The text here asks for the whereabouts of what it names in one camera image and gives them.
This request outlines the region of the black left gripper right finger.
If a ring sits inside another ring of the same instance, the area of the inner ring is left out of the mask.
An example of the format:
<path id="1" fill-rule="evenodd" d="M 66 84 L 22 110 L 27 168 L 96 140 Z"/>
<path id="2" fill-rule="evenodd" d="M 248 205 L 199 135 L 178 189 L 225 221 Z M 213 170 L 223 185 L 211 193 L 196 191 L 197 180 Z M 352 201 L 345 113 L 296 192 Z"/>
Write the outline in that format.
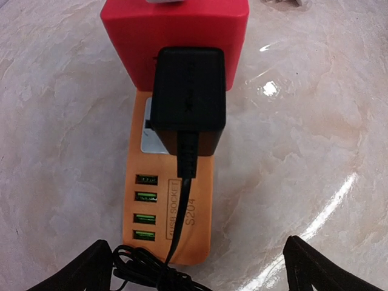
<path id="1" fill-rule="evenodd" d="M 283 255 L 289 290 L 379 290 L 340 268 L 298 236 L 288 237 Z"/>

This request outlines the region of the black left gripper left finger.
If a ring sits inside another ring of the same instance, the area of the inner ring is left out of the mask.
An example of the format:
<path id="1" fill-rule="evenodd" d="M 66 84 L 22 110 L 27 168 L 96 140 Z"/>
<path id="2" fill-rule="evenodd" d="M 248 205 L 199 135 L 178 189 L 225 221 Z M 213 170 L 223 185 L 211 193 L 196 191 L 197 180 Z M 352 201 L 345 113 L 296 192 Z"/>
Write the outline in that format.
<path id="1" fill-rule="evenodd" d="M 106 240 L 99 239 L 56 274 L 28 291 L 109 290 L 113 254 Z"/>

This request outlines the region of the orange power strip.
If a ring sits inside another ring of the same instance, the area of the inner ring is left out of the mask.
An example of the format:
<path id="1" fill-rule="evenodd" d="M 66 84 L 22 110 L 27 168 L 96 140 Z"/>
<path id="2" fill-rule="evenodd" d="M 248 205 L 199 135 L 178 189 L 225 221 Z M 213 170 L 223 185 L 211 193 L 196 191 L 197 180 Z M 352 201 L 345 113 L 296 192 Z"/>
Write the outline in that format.
<path id="1" fill-rule="evenodd" d="M 125 179 L 122 239 L 165 260 L 172 242 L 181 180 L 176 157 L 146 127 L 152 94 L 136 92 Z M 192 181 L 184 227 L 171 262 L 192 266 L 210 253 L 214 156 L 199 157 Z"/>

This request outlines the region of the black charger plug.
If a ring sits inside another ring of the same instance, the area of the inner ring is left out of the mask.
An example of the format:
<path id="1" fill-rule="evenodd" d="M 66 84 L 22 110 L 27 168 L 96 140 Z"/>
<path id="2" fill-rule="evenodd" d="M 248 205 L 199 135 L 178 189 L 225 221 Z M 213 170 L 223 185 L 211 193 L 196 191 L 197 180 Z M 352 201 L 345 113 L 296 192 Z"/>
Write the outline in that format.
<path id="1" fill-rule="evenodd" d="M 157 57 L 150 125 L 171 155 L 178 133 L 197 133 L 198 155 L 212 156 L 226 125 L 224 52 L 165 47 Z"/>

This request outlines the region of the red cube socket adapter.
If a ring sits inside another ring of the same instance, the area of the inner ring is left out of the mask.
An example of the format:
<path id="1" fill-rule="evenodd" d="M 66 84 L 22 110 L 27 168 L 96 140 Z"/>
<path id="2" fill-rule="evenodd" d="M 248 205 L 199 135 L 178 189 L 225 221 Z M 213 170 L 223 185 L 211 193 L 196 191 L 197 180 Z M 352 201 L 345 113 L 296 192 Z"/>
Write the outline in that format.
<path id="1" fill-rule="evenodd" d="M 245 40 L 249 2 L 108 0 L 100 17 L 135 87 L 153 89 L 164 47 L 214 47 L 224 52 L 226 87 L 233 86 Z"/>

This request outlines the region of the white power adapter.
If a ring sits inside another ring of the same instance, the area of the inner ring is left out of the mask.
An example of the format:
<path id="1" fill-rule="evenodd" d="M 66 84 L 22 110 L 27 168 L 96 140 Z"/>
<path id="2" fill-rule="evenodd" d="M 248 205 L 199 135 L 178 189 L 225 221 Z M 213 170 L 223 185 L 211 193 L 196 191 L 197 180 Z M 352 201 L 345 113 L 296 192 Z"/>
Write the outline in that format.
<path id="1" fill-rule="evenodd" d="M 185 0 L 146 0 L 150 4 L 171 4 L 171 3 L 180 3 Z"/>

